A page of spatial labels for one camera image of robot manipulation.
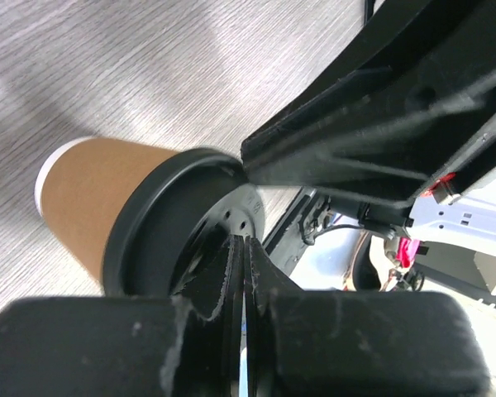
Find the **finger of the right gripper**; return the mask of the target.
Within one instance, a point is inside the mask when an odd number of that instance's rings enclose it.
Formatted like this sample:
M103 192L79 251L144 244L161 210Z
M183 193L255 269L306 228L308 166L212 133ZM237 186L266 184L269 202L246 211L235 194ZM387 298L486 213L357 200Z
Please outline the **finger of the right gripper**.
M496 1L385 2L319 77L254 134L314 104L325 114L342 91L358 100L427 57L496 57Z
M342 91L325 114L314 104L251 136L241 149L250 180L408 206L421 179L408 168L408 74L358 100Z

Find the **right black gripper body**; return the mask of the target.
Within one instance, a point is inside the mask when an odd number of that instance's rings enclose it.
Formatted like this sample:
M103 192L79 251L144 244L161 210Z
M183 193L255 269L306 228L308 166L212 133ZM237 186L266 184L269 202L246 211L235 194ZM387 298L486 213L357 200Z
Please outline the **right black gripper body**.
M408 74L408 199L445 175L455 186L496 167L496 57L427 57Z

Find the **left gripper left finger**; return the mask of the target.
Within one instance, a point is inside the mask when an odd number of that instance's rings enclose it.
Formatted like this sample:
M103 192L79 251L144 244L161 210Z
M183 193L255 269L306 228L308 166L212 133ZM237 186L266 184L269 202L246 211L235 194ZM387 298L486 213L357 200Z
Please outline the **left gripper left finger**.
M40 297L0 313L0 396L236 396L244 240L168 298Z

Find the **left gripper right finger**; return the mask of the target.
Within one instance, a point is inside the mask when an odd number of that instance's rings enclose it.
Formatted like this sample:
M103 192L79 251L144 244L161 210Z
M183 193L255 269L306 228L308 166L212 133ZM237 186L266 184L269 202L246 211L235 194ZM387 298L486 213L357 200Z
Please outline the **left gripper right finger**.
M464 309L437 292L304 290L244 243L251 396L486 396Z

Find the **black plastic cup lid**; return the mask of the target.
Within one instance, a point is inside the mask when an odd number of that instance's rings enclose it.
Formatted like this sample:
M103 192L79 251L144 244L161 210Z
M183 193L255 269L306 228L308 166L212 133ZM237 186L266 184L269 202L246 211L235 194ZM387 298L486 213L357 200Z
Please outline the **black plastic cup lid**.
M103 255L106 296L168 296L231 235L262 238L265 211L241 162L210 148L153 169L125 202Z

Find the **brown paper coffee cup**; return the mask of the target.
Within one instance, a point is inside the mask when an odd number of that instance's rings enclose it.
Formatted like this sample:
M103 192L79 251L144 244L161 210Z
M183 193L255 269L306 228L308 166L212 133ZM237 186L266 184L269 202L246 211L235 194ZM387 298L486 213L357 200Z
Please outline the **brown paper coffee cup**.
M177 151L86 136L57 148L37 175L36 208L47 227L96 280L117 216L139 184Z

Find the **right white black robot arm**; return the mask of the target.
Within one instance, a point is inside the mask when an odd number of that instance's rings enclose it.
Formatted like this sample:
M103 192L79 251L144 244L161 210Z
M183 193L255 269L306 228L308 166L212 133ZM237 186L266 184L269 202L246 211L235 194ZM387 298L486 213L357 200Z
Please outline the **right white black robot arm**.
M303 186L372 231L496 255L496 1L386 1L249 136L251 182Z

